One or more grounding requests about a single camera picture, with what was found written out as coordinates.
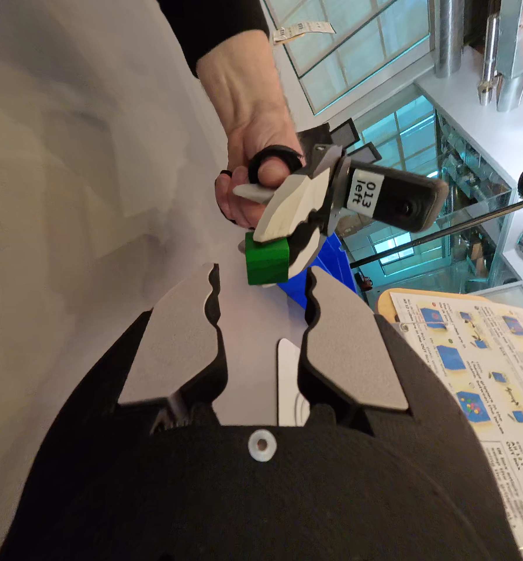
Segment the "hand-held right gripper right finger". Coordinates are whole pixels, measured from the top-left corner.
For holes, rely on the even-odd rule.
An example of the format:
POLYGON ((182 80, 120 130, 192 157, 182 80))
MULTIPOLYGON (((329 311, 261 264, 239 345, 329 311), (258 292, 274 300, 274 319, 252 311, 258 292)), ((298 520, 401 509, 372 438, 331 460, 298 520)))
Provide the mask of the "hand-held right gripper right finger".
POLYGON ((347 406, 406 412, 398 380, 374 313, 344 284, 320 267, 306 275, 307 329, 299 362, 299 389, 317 403, 321 382, 347 406))

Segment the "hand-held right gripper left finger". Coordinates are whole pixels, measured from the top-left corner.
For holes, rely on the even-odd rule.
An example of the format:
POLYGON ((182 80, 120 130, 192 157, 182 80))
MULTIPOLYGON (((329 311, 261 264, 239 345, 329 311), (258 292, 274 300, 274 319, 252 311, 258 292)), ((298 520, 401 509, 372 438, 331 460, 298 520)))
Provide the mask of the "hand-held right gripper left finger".
POLYGON ((156 303, 119 404, 179 393, 191 406, 223 392, 228 369, 218 326, 220 289, 218 264, 206 263, 156 303))

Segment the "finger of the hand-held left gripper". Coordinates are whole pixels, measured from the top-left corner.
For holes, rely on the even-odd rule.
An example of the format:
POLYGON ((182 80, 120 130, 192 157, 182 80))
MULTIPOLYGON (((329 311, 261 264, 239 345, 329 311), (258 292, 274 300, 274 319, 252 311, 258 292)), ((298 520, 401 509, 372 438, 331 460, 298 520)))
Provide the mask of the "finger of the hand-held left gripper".
POLYGON ((328 190, 330 169, 314 179, 292 174, 276 190, 254 231, 254 241, 272 242, 293 234, 312 211, 319 210, 328 190))
POLYGON ((320 211, 297 211, 293 217, 296 224, 288 235, 288 279, 307 269, 327 238, 328 228, 328 218, 320 211))

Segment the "blue plastic bin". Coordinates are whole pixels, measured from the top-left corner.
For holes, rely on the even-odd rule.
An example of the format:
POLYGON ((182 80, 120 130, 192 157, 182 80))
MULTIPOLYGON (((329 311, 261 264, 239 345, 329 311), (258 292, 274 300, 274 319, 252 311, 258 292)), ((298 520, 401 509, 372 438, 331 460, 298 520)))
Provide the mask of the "blue plastic bin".
MULTIPOLYGON (((360 295, 356 286, 355 278, 349 267, 349 260, 346 252, 342 248, 342 243, 334 233, 324 242, 320 252, 310 264, 310 267, 320 267, 332 277, 344 284, 351 291, 360 295)), ((285 283, 277 284, 288 297, 297 302, 304 310, 307 306, 306 290, 306 270, 292 277, 285 283)))

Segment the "green wooden cube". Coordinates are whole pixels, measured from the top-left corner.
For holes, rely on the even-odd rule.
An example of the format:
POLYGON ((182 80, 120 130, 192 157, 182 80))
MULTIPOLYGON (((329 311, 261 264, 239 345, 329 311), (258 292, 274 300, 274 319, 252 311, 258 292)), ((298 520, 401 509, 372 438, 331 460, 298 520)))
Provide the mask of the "green wooden cube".
POLYGON ((247 232, 245 259, 249 285, 288 282, 290 250, 286 238, 261 243, 254 241, 253 232, 247 232))

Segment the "person's left forearm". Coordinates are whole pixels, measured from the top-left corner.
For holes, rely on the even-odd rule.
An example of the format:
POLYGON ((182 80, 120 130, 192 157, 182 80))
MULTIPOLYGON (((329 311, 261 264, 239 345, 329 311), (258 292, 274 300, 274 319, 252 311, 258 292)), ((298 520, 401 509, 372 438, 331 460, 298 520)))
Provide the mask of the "person's left forearm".
POLYGON ((157 1, 224 127, 258 115, 288 119, 259 1, 157 1))

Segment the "person's left hand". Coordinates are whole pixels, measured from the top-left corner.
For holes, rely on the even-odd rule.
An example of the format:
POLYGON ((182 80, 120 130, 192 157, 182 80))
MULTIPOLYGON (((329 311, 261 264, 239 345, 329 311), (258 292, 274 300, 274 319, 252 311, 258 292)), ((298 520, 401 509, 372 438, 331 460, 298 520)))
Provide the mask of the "person's left hand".
POLYGON ((216 178, 216 202, 228 220, 244 229, 255 228, 265 206, 237 196, 233 189, 249 183, 252 158, 269 146, 286 146, 305 163, 293 121, 284 101, 226 101, 216 105, 216 112, 227 136, 227 169, 231 172, 220 173, 216 178))

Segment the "printed instruction sheet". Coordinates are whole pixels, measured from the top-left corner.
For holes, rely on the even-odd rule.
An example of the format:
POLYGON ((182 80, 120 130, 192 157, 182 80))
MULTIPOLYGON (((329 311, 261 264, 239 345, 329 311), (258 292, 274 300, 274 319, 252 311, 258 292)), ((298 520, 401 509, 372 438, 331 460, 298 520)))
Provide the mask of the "printed instruction sheet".
POLYGON ((523 338, 492 328, 441 333, 394 325, 474 428, 523 556, 523 338))

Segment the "white paper strip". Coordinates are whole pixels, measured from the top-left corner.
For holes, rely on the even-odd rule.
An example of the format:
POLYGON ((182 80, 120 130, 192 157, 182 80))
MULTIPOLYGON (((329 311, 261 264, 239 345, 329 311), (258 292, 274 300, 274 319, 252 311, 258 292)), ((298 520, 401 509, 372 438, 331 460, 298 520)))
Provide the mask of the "white paper strip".
POLYGON ((303 21, 274 30, 272 41, 274 45, 281 45, 306 34, 335 34, 335 29, 326 21, 303 21))

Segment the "metal duct pipe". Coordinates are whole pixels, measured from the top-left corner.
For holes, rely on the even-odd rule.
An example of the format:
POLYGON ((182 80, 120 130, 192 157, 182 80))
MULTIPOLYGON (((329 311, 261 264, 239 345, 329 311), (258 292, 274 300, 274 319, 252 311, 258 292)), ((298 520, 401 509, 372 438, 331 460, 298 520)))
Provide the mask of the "metal duct pipe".
POLYGON ((464 1, 434 1, 434 73, 439 79, 461 67, 464 35, 464 1))

